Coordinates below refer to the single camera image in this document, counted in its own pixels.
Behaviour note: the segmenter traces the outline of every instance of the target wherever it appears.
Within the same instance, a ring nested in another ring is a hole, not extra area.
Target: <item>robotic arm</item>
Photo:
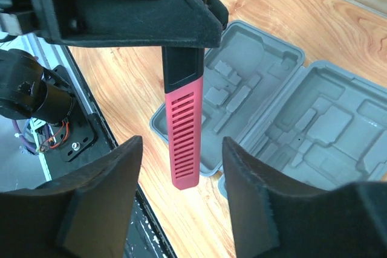
[[[0,0],[3,41],[36,33],[77,47],[162,46],[172,182],[199,180],[204,49],[220,45],[228,11],[219,0]],[[61,122],[74,100],[27,53],[0,51],[0,114]]]

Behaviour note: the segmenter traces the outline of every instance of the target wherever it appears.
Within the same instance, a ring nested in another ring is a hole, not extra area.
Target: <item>pink handle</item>
[[[180,190],[199,183],[203,77],[165,95],[172,183]]]

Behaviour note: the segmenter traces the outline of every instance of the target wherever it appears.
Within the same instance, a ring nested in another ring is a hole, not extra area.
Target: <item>gray plastic case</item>
[[[245,23],[234,22],[224,33],[222,47],[207,52],[204,77],[212,86],[204,91],[202,174],[208,176],[221,169],[222,138],[231,136],[261,161],[321,189],[331,190],[355,180],[379,180],[387,171],[387,150],[383,150],[387,144],[387,90],[327,61],[305,68],[301,66],[304,54],[300,49],[270,36],[267,42],[267,36]],[[254,48],[242,43],[246,40],[261,44],[262,50],[247,54],[245,48]],[[282,44],[280,49],[274,47],[278,43]],[[285,61],[289,56],[298,56],[292,65]],[[218,74],[232,76],[237,72],[243,77],[234,95],[215,106],[208,104],[205,96],[210,88],[220,90],[215,81],[218,75],[213,74],[220,60],[234,71]],[[256,73],[260,80],[252,88],[249,82]],[[250,89],[250,95],[243,99],[246,102],[216,133],[227,107],[245,87]],[[213,109],[210,115],[205,109],[208,106]],[[208,116],[212,122],[206,124]],[[151,126],[166,140],[166,130],[160,127],[165,121],[162,106]],[[227,130],[232,122],[235,125]],[[207,148],[211,147],[215,147],[213,155],[208,155]],[[218,187],[227,197],[224,176]]]

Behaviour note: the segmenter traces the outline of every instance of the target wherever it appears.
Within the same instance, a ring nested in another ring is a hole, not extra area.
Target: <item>case lid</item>
[[[387,172],[387,89],[327,61],[301,68],[239,142],[309,185],[332,190]],[[224,176],[218,187],[226,196]]]
[[[202,175],[211,176],[221,167],[223,137],[239,141],[250,119],[262,112],[304,60],[300,48],[245,22],[230,23],[221,46],[205,55]],[[165,105],[154,114],[150,125],[167,141]]]

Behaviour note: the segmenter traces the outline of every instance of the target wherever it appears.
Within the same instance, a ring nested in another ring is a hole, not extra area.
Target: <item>ribbed grip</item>
[[[165,95],[172,183],[180,190],[199,183],[203,77]]]

